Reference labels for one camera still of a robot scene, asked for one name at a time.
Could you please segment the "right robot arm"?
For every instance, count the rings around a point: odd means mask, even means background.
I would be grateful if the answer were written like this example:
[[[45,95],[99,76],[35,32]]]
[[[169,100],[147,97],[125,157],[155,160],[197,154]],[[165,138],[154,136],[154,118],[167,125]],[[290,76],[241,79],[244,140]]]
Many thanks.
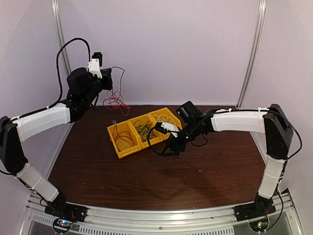
[[[250,210],[255,216],[261,216],[267,211],[283,178],[294,133],[281,107],[272,104],[268,108],[254,110],[209,109],[203,113],[188,101],[177,109],[177,113],[186,124],[183,129],[167,122],[162,122],[160,125],[163,133],[171,135],[167,144],[170,156],[185,151],[186,145],[196,137],[213,132],[255,132],[266,136],[268,159]]]

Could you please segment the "yellow three-compartment bin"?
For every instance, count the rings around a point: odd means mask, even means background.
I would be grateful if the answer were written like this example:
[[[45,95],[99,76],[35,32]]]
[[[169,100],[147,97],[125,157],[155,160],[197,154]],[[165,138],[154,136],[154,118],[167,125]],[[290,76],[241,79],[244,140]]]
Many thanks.
[[[167,122],[182,129],[181,121],[167,107],[107,127],[118,158],[122,159],[149,145],[169,139],[169,133],[163,134],[156,130],[149,133],[157,122]]]

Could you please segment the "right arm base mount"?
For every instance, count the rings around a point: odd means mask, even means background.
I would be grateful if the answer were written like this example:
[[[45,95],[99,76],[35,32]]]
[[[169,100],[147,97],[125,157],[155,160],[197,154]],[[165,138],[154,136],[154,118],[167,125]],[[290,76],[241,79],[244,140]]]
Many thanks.
[[[249,203],[235,206],[236,220],[238,222],[247,221],[253,232],[265,232],[269,227],[268,215],[276,212],[273,204],[265,206],[262,203]]]

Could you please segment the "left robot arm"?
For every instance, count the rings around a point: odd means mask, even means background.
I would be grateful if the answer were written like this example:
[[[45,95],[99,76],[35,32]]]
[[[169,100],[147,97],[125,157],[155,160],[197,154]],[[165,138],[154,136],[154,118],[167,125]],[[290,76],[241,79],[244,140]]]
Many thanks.
[[[22,149],[22,142],[54,128],[80,120],[95,107],[99,94],[112,89],[112,69],[91,71],[78,68],[67,78],[69,91],[64,100],[55,106],[44,108],[27,116],[0,119],[0,160],[6,174],[13,175],[37,192],[51,204],[51,209],[59,216],[66,217],[70,206],[60,191],[29,163]]]

